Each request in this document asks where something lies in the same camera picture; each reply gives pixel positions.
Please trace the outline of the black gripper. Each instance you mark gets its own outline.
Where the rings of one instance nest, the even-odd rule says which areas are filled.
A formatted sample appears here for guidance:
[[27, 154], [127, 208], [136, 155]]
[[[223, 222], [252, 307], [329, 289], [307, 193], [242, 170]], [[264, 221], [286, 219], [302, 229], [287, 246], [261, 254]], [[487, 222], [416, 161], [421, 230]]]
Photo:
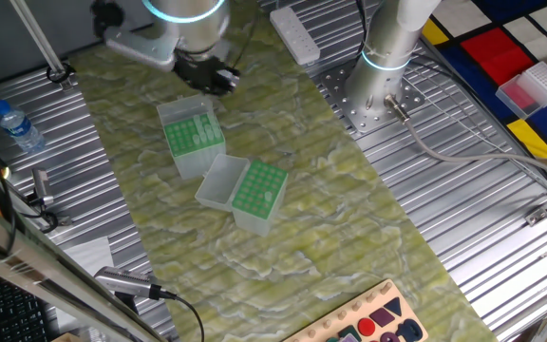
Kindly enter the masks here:
[[190, 87], [218, 97], [223, 96], [225, 92], [233, 92], [240, 78], [237, 69], [225, 68], [225, 64], [217, 57], [203, 61], [179, 57], [173, 71]]

